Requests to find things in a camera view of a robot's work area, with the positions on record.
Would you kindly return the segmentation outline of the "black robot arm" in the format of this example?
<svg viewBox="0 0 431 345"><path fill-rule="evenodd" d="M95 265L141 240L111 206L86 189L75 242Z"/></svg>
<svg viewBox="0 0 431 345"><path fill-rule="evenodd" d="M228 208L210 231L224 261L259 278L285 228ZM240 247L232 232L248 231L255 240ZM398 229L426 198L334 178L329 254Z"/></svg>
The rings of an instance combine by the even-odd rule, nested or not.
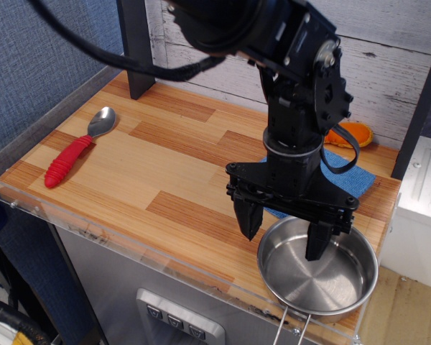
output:
<svg viewBox="0 0 431 345"><path fill-rule="evenodd" d="M341 126L353 98L340 74L335 27L306 1L171 1L185 39L209 55L243 55L259 69L268 105L265 162L232 162L227 192L252 239L270 208L308 221L305 256L321 258L348 233L358 199L323 175L330 132L359 148Z"/></svg>

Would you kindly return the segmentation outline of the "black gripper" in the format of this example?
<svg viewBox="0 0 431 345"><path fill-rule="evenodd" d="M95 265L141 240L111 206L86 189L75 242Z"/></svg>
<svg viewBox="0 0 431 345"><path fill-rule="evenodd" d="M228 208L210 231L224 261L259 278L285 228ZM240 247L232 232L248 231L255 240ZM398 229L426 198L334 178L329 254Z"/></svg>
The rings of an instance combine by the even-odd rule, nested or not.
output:
<svg viewBox="0 0 431 345"><path fill-rule="evenodd" d="M232 162L227 194L241 233L251 241L257 234L264 208L289 213L310 222L305 258L319 260L332 234L349 233L356 197L331 183L320 168L323 139L304 147L265 142L265 162Z"/></svg>

